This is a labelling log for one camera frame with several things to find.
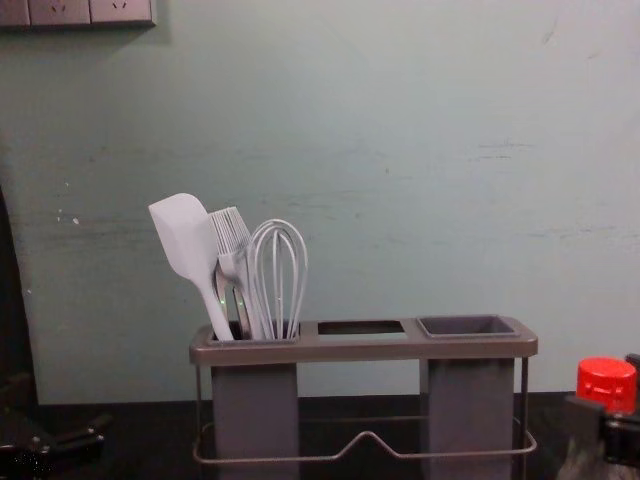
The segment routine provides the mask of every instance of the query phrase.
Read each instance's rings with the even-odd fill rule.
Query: utensil holder
[[[379,333],[400,338],[371,338]],[[295,340],[269,342],[217,342],[203,327],[190,347],[198,387],[193,456],[207,470],[216,466],[220,480],[297,480],[300,463],[337,461],[370,439],[397,460],[422,461],[425,480],[510,480],[513,456],[525,479],[525,455],[536,448],[527,432],[526,398],[528,358],[537,348],[528,328],[495,315],[305,322]],[[516,358],[522,376],[514,447]],[[419,452],[398,452],[362,431],[338,452],[298,455],[297,363],[406,359],[420,360]],[[213,423],[204,428],[202,367],[210,369],[213,388]],[[211,430],[216,453],[205,458]]]

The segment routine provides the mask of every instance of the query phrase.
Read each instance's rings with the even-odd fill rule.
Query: metal wire handle
[[[420,460],[425,458],[460,458],[460,457],[497,457],[508,455],[526,455],[533,452],[538,448],[538,442],[533,438],[533,435],[529,431],[525,431],[525,435],[529,441],[529,446],[526,448],[511,449],[511,450],[486,450],[486,451],[473,451],[473,452],[441,452],[441,453],[400,453],[391,448],[382,438],[370,430],[364,430],[357,434],[353,439],[347,443],[342,450],[334,455],[320,455],[320,456],[307,456],[307,457],[263,457],[263,458],[202,458],[200,456],[200,445],[202,443],[202,435],[211,427],[213,423],[208,423],[202,429],[198,438],[193,445],[193,458],[201,465],[256,465],[256,464],[269,464],[269,463],[319,463],[319,462],[334,462],[340,460],[347,455],[353,447],[355,447],[361,440],[370,438],[376,442],[382,449],[390,456],[397,460]]]

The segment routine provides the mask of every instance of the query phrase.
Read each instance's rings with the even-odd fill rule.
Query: red cap
[[[633,413],[636,409],[636,369],[617,358],[585,358],[578,366],[580,398],[600,403],[609,413]]]

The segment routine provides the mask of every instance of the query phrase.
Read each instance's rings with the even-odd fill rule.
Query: wall outlet
[[[30,23],[27,0],[0,0],[0,27],[26,27]]]
[[[29,0],[31,24],[87,25],[91,22],[89,0]]]
[[[152,24],[151,0],[90,0],[91,23]]]

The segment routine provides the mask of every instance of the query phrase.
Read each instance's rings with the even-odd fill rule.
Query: painted wall
[[[534,390],[640,343],[640,2],[160,1],[147,31],[0,37],[0,180],[45,403],[192,398],[207,317],[146,206],[288,218],[305,318],[500,312]],[[305,395],[412,393],[413,363]]]

